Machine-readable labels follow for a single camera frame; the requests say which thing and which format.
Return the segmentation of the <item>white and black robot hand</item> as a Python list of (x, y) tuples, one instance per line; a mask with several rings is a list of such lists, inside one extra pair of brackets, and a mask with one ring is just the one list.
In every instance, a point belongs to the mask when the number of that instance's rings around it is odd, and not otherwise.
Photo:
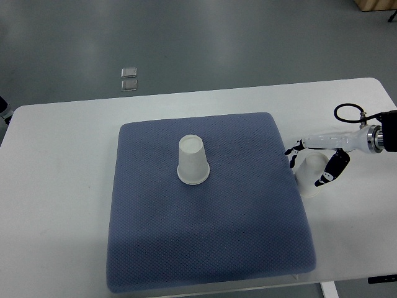
[(320, 187), (336, 180), (342, 174), (350, 162), (349, 152), (360, 150), (364, 153), (381, 153), (385, 147), (383, 132), (379, 125), (366, 125), (355, 132), (309, 135), (286, 150), (285, 154), (291, 157), (291, 168), (295, 166), (298, 153), (304, 149), (335, 151), (320, 178), (314, 182), (314, 186)]

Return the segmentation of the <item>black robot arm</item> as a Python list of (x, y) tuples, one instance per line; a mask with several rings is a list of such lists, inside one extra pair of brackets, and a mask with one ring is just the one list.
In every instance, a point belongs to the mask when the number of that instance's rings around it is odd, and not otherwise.
[(381, 130), (375, 134), (375, 146), (387, 152), (396, 152), (396, 110), (381, 112), (375, 116)]

